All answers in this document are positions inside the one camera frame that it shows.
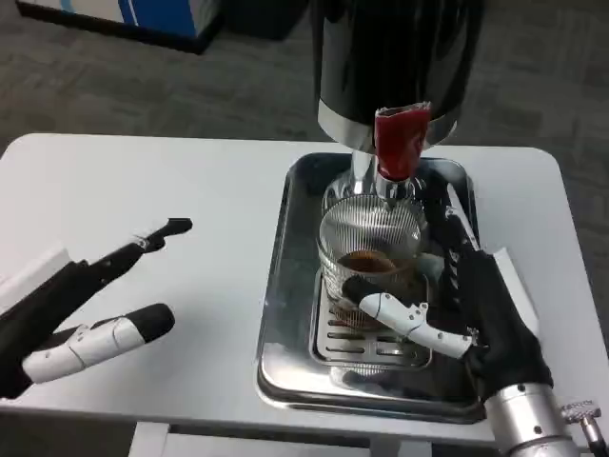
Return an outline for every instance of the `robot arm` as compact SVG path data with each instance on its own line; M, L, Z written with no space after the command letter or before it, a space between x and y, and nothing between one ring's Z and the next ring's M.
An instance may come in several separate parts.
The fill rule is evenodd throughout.
M173 327L163 304L126 316L53 332L95 293L127 273L165 237L189 231L189 219L169 219L89 264L56 247L0 284L0 397L16 398L32 383L51 381L148 343Z
M437 192L442 186L435 184L430 187L435 194L424 189L422 194L432 238L445 250L442 283L474 331L455 335L432 328L426 323L426 304L403 304L362 278L344 283L345 296L412 341L461 358L503 454L580 455L552 391L551 372L541 353L537 315L507 251L491 255L480 250L456 193L446 184L444 191Z

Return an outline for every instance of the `gray carpet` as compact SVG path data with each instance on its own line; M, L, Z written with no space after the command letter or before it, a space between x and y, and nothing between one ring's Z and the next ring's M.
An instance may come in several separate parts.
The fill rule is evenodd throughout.
M558 159L607 344L609 4L489 4L450 143L532 146ZM283 43L223 31L196 56L23 19L4 0L0 149L33 131L324 140L311 74L306 21ZM44 423L2 418L0 455L76 455L87 447L85 454L102 455L112 437L111 453L127 453L129 427ZM69 444L56 438L60 430L73 437Z

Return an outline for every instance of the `drip tray grate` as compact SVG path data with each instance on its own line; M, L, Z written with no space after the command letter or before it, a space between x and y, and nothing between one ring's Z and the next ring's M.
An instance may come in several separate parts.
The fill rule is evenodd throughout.
M316 352L326 362L387 366L394 369L425 368L432 351L402 338L395 331L365 321L363 328L352 328L344 316L361 311L335 310L320 281L319 309L317 314ZM356 316L354 320L362 321Z

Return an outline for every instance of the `red spout cover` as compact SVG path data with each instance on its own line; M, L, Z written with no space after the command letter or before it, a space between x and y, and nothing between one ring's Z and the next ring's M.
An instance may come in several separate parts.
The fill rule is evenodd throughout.
M431 104L427 102L377 110L374 136L379 173L384 178L403 181L414 174L430 120Z

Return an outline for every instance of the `white table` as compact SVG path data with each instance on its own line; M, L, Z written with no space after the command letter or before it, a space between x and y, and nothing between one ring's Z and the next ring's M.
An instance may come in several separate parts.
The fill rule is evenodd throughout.
M317 151L346 149L51 134L15 141L0 160L0 275L57 239L73 258L94 260L152 219L190 217L194 229L169 239L166 249L146 256L65 322L92 323L165 302L177 321L170 334L0 407L492 444L485 422L460 426L280 409L258 395L254 357L285 173ZM540 315L559 400L590 398L609 411L609 365L554 159L513 148L437 147L427 155L460 162L473 179L482 244L508 246L520 268ZM606 419L600 425L609 436ZM572 430L583 447L580 431Z

